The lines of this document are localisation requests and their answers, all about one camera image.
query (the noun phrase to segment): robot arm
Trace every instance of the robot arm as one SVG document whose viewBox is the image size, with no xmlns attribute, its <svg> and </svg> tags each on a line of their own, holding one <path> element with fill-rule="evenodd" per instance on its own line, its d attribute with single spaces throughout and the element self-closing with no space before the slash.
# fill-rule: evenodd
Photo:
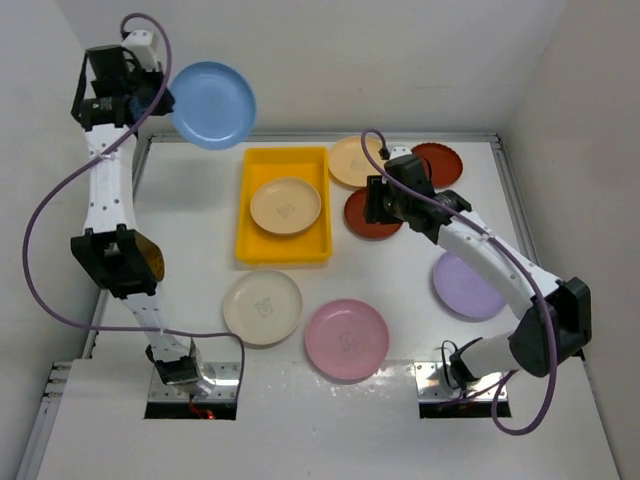
<svg viewBox="0 0 640 480">
<path fill-rule="evenodd" d="M 119 139 L 158 92 L 163 73 L 156 43 L 152 32 L 136 30 L 122 45 L 87 50 L 86 59 L 96 75 L 92 82 L 96 98 L 82 99 L 85 59 L 72 115 L 85 131 L 90 158 Z M 169 113 L 172 106 L 173 97 L 167 91 L 152 115 Z M 214 385 L 202 373 L 193 341 L 186 346 L 162 331 L 173 324 L 162 292 L 164 259 L 160 248 L 137 229 L 132 182 L 135 146 L 136 140 L 130 137 L 91 169 L 83 235 L 71 239 L 71 251 L 100 288 L 122 300 L 140 326 L 160 329 L 146 335 L 147 356 L 162 381 L 206 396 Z"/>
<path fill-rule="evenodd" d="M 456 384 L 464 389 L 493 372 L 523 369 L 543 377 L 549 373 L 547 332 L 541 321 L 533 289 L 524 275 L 497 250 L 488 238 L 496 237 L 486 227 L 471 205 L 456 192 L 436 193 L 427 178 L 422 159 L 405 147 L 396 147 L 388 155 L 385 170 L 406 186 L 453 208 L 481 225 L 486 233 L 479 233 L 459 219 L 434 206 L 425 204 L 385 182 L 381 176 L 371 176 L 367 184 L 365 218 L 370 223 L 399 223 L 406 221 L 414 231 L 423 233 L 435 245 L 464 260 L 506 299 L 520 320 L 513 332 L 492 338 L 479 338 L 463 346 L 450 357 L 450 373 Z M 591 340 L 591 307 L 588 287 L 578 278 L 568 282 L 543 270 L 506 245 L 539 285 L 549 306 L 556 343 L 558 363 L 580 350 Z"/>
</svg>

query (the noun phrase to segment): red plate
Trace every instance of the red plate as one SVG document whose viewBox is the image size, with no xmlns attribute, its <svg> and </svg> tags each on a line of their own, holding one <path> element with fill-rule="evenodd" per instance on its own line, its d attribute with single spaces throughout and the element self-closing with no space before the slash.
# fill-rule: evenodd
<svg viewBox="0 0 640 480">
<path fill-rule="evenodd" d="M 402 227 L 402 223 L 382 225 L 367 223 L 364 219 L 364 207 L 367 203 L 367 189 L 362 188 L 352 193 L 344 204 L 344 218 L 353 233 L 371 240 L 390 237 Z"/>
<path fill-rule="evenodd" d="M 422 160 L 428 160 L 433 170 L 431 183 L 436 188 L 452 185 L 462 175 L 462 159 L 454 150 L 440 143 L 421 143 L 411 150 Z M 429 167 L 424 165 L 427 175 Z"/>
</svg>

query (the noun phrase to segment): cream plate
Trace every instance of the cream plate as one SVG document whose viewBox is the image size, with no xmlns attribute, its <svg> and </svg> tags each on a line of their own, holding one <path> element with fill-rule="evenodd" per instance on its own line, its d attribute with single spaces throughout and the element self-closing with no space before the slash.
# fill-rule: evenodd
<svg viewBox="0 0 640 480">
<path fill-rule="evenodd" d="M 383 166 L 379 150 L 382 143 L 375 138 L 367 138 L 369 153 L 378 165 Z M 360 137 L 347 137 L 337 142 L 329 151 L 329 171 L 341 183 L 349 187 L 362 188 L 367 186 L 369 175 L 379 175 L 364 156 Z"/>
<path fill-rule="evenodd" d="M 302 294 L 287 275 L 257 270 L 238 280 L 222 301 L 227 327 L 253 345 L 270 345 L 298 326 Z"/>
<path fill-rule="evenodd" d="M 304 180 L 284 177 L 265 183 L 251 199 L 251 217 L 264 230 L 276 235 L 293 235 L 316 221 L 320 194 Z"/>
</svg>

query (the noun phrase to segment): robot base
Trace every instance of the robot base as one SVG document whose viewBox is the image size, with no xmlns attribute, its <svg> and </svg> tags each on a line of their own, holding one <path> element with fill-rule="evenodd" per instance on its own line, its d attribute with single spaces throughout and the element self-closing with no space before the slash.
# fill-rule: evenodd
<svg viewBox="0 0 640 480">
<path fill-rule="evenodd" d="M 444 378 L 442 362 L 415 362 L 413 364 L 418 389 L 420 418 L 488 418 L 491 417 L 491 401 L 496 393 L 492 388 L 473 401 L 447 405 L 458 398 L 460 390 L 449 388 Z M 502 378 L 501 373 L 492 373 L 471 385 L 468 395 L 490 387 Z M 510 417 L 506 388 L 500 393 L 498 416 Z"/>
<path fill-rule="evenodd" d="M 210 410 L 216 420 L 235 420 L 240 364 L 205 363 L 203 368 L 207 377 L 215 378 L 216 385 L 208 397 L 194 399 L 193 405 L 198 410 Z M 199 417 L 189 409 L 189 395 L 175 387 L 163 384 L 154 368 L 144 418 L 198 419 Z"/>
</svg>

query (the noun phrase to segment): white wall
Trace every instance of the white wall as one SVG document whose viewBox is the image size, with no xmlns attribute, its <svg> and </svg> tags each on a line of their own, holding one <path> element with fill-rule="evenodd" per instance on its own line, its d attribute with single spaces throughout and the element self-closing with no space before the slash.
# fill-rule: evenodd
<svg viewBox="0 0 640 480">
<path fill-rule="evenodd" d="M 261 130 L 506 125 L 563 0 L 56 0 L 83 47 L 132 11 L 166 25 L 176 72 L 241 70 Z"/>
<path fill-rule="evenodd" d="M 570 0 L 506 143 L 540 257 L 593 295 L 587 349 L 624 478 L 640 471 L 640 4 Z"/>
<path fill-rule="evenodd" d="M 81 130 L 69 116 L 82 50 L 51 0 L 4 2 L 0 16 L 0 479 L 14 478 L 54 360 L 81 352 L 84 334 L 56 324 L 32 300 L 20 246 L 31 211 L 86 161 Z M 89 318 L 94 289 L 69 253 L 82 229 L 87 182 L 48 207 L 37 226 L 32 264 L 52 306 Z"/>
</svg>

